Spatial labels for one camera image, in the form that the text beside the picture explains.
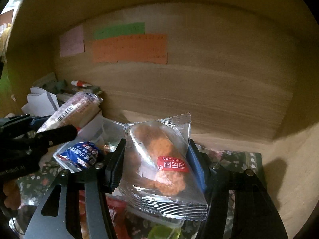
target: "orange sticky note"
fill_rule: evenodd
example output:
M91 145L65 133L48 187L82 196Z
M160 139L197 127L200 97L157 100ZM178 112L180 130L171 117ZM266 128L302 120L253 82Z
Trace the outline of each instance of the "orange sticky note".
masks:
M135 34L93 41L93 62L167 64L167 35Z

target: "blue snack wrapper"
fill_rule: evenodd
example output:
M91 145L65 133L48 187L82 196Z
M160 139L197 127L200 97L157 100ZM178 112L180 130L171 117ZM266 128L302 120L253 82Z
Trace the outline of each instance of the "blue snack wrapper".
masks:
M70 161L74 166L80 169L86 169L94 165L100 150L94 143L86 141L76 143L73 147L65 150L60 156L66 161Z

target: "red label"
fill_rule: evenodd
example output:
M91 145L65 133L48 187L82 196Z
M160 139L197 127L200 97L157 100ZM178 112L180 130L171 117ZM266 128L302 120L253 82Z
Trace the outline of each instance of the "red label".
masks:
M160 171L189 172L185 161L170 156L160 156L157 158L157 168Z

